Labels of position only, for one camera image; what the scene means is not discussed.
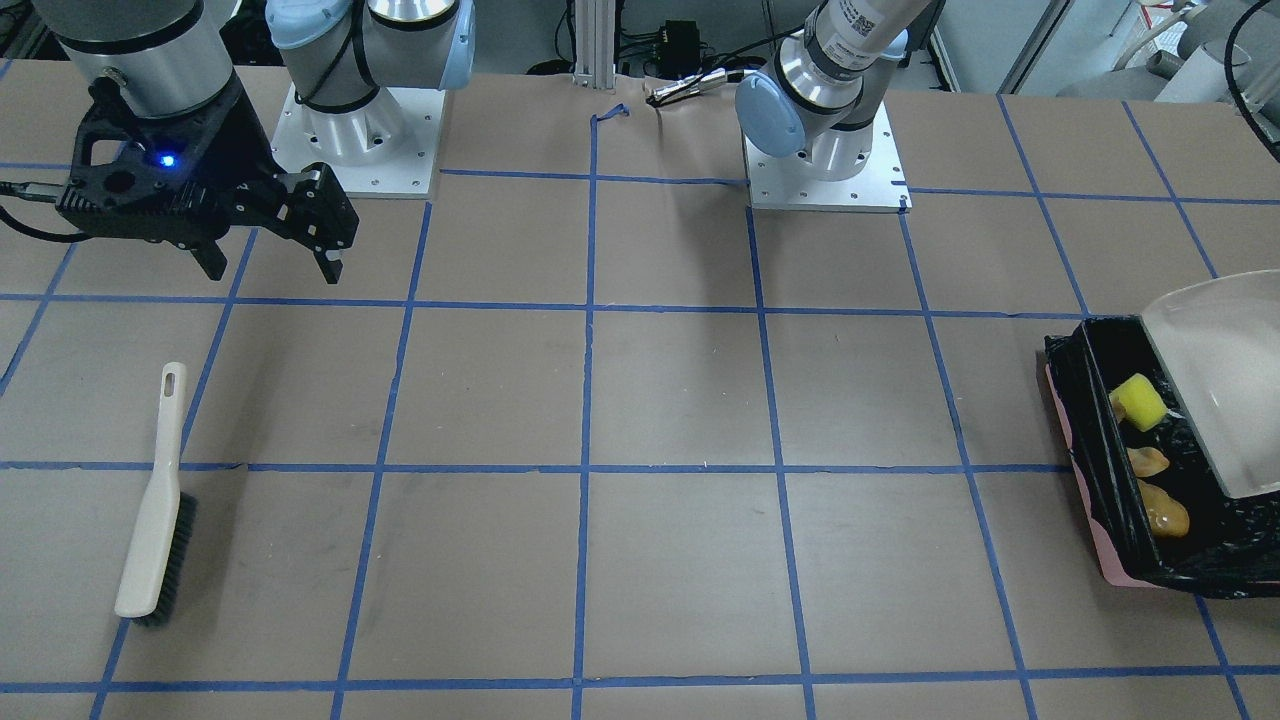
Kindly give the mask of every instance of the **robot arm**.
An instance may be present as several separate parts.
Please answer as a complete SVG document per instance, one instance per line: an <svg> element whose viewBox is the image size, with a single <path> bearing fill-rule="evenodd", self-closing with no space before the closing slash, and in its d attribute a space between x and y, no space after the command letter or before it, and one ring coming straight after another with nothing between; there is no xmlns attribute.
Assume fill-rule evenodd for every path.
<svg viewBox="0 0 1280 720"><path fill-rule="evenodd" d="M824 0L804 29L739 86L742 132L765 154L783 158L813 156L818 138L833 128L868 127L896 65L891 46L905 44L906 26L929 1Z"/></svg>
<svg viewBox="0 0 1280 720"><path fill-rule="evenodd" d="M312 252L338 282L358 217L328 165L285 173L200 0L33 0L90 82L60 192L9 195L54 202L92 236L169 242L210 279L230 225L261 225ZM120 143L102 164L95 146Z"/></svg>

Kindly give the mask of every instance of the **cable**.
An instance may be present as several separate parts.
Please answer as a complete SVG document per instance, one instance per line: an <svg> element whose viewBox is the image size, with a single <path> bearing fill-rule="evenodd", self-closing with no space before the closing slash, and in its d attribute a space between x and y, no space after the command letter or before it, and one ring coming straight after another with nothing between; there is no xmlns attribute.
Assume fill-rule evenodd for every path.
<svg viewBox="0 0 1280 720"><path fill-rule="evenodd" d="M561 60L564 60L566 63L572 63L573 60L570 60L568 58L566 58L564 54L561 53L561 49L559 49L559 28L564 27L564 23L567 20L568 20L568 6L566 6L564 12L561 13L561 19L559 19L558 23L556 23L556 35L553 37L554 37L554 44L556 44L556 56L559 58Z"/></svg>
<svg viewBox="0 0 1280 720"><path fill-rule="evenodd" d="M577 23L577 13L573 12L573 0L564 0L564 13L568 18L568 46L572 51L570 61L577 64L577 29L573 27Z"/></svg>
<svg viewBox="0 0 1280 720"><path fill-rule="evenodd" d="M1262 129L1257 118L1254 118L1253 113L1249 111L1249 106L1245 105L1244 96L1240 94L1240 86L1235 82L1235 69L1231 67L1235 41L1240 37L1240 29L1244 28L1244 23L1247 23L1254 13L1261 10L1271 0L1258 0L1253 4L1253 6L1245 10L1243 15L1240 15L1239 20L1235 22L1231 32L1226 36L1226 56L1222 59L1222 65L1226 70L1226 88L1231 92L1231 101L1235 102L1235 109L1240 113L1240 117L1244 118L1244 122L1249 126L1249 129L1253 131L1253 135L1258 136L1258 140L1262 141L1267 152L1271 154L1276 163L1280 163L1280 147L1276 147L1276 143L1267 137L1266 131Z"/></svg>
<svg viewBox="0 0 1280 720"><path fill-rule="evenodd" d="M60 234L33 228L19 220L18 218L10 215L9 211L4 209L3 205L0 205L0 223L9 225L10 228L20 232L22 234L31 236L36 240L47 240L49 242L70 243L70 242L81 242L93 237L83 232Z"/></svg>
<svg viewBox="0 0 1280 720"><path fill-rule="evenodd" d="M698 85L699 82L701 82L701 79L704 77L707 77L708 74L710 74L712 72L714 72L717 68L724 67L730 61L732 61L736 58L741 56L742 53L746 53L748 50L755 50L756 47L759 47L762 45L768 45L769 42L773 42L776 40L782 40L782 38L785 38L787 36L791 36L791 35L795 35L795 33L800 32L801 29L804 29L804 24L803 23L799 24L799 26L796 26L796 27L794 27L794 28L791 28L791 29L788 29L788 31L786 31L786 32L780 32L777 35L773 35L771 37L765 37L764 40L759 40L759 41L753 42L750 45L744 45L744 46L739 47L737 50L733 50L732 53L726 53L723 55L713 58L713 61L709 64L710 67L708 67L705 70L703 70L701 73L699 73L698 76L695 76L694 79L692 79L692 82L690 85ZM663 108L666 105L671 105L672 102L678 102L684 97L690 97L690 96L678 96L677 95L677 96L673 96L673 97L676 97L676 100L668 100L666 102L660 102L660 101L659 102L650 102L649 105L652 108L654 108L654 109Z"/></svg>

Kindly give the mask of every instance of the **table surface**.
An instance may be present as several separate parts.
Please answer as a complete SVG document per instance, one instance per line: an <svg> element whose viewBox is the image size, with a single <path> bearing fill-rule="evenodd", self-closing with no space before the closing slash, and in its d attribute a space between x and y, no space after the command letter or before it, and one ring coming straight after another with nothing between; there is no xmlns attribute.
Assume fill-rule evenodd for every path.
<svg viewBox="0 0 1280 720"><path fill-rule="evenodd" d="M1280 266L1229 108L891 94L909 214L753 213L728 94L620 82L476 77L337 287L266 232L212 283L3 231L0 716L1280 717L1280 602L1102 580L1037 355ZM0 178L87 104L0 67ZM200 511L148 630L170 360Z"/></svg>

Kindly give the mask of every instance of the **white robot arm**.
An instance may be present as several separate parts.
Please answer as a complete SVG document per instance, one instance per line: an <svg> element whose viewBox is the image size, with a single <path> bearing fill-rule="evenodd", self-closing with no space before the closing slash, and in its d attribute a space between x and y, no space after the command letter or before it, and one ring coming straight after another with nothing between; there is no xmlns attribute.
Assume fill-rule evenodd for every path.
<svg viewBox="0 0 1280 720"><path fill-rule="evenodd" d="M868 197L874 193L832 183L861 173L873 152L883 156L877 140L896 158L891 137L881 132L877 138L877 115L884 117L881 105L904 56L905 28L927 5L929 0L824 0L803 29L783 38L768 63L739 85L736 108L749 140L753 204L899 208L899 190L881 192L888 197L881 201ZM897 168L892 161L888 167ZM762 190L767 187L773 191Z"/></svg>

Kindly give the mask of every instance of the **hand brush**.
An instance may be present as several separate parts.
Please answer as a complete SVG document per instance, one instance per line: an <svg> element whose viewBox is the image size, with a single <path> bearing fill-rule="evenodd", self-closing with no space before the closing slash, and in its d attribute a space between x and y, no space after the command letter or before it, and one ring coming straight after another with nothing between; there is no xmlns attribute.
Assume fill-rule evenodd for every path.
<svg viewBox="0 0 1280 720"><path fill-rule="evenodd" d="M196 498L178 484L187 366L169 363L161 378L155 462L115 596L116 615L148 626L163 625L173 614L178 575L196 515Z"/></svg>

